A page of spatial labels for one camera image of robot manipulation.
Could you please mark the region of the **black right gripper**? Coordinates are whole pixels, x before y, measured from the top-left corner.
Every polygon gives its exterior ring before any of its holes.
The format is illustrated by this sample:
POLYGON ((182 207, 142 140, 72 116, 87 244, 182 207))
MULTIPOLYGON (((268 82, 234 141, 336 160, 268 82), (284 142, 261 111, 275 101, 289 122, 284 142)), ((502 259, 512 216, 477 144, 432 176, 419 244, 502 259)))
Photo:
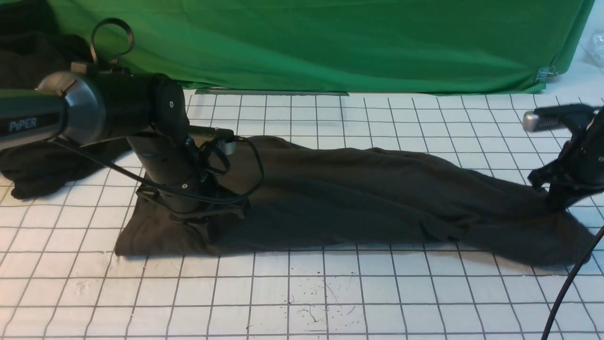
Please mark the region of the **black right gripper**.
POLYGON ((558 157, 532 170, 528 179, 535 189, 549 184, 546 206, 552 211, 563 211, 582 199, 601 194, 603 172, 603 143, 580 146, 580 142, 565 142, 558 157))

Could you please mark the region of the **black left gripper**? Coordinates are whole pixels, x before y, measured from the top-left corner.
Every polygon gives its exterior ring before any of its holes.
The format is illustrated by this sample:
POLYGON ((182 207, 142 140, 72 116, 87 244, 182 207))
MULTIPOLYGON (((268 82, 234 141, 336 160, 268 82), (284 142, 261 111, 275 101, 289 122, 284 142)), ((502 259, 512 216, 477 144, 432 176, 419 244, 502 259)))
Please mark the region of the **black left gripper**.
POLYGON ((136 194, 146 203, 164 209, 170 222, 186 226, 207 243, 218 237, 219 227, 214 224, 218 216, 244 218, 250 207, 248 198, 237 195, 210 177, 203 177, 199 183, 189 180, 172 188, 196 199, 147 184, 141 184, 136 194))

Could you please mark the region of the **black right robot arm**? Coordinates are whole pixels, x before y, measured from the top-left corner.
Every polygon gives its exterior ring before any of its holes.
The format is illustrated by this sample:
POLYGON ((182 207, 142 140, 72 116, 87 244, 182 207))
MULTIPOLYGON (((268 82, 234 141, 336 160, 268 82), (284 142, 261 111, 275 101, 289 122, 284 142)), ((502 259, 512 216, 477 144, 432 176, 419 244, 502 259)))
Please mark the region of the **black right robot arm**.
POLYGON ((548 106, 524 113, 527 133, 567 129, 571 138, 554 161, 530 172, 533 188, 549 184, 546 206, 562 211, 604 190, 603 109, 584 104, 548 106))

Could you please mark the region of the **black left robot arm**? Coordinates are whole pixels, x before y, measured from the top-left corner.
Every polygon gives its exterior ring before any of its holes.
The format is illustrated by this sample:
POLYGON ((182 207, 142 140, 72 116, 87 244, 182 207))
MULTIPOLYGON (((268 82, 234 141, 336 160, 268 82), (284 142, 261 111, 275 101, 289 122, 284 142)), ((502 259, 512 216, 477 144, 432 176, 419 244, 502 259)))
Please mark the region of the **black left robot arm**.
POLYGON ((222 187, 227 155, 236 137, 205 128, 213 139, 198 148, 191 138, 183 89, 168 76, 73 71, 48 75, 35 90, 1 92, 1 148, 50 141, 140 183, 137 196, 168 213, 170 221, 214 235, 217 216, 244 218, 248 193, 222 187), (122 170, 84 150, 87 145, 125 138, 146 177, 122 170))

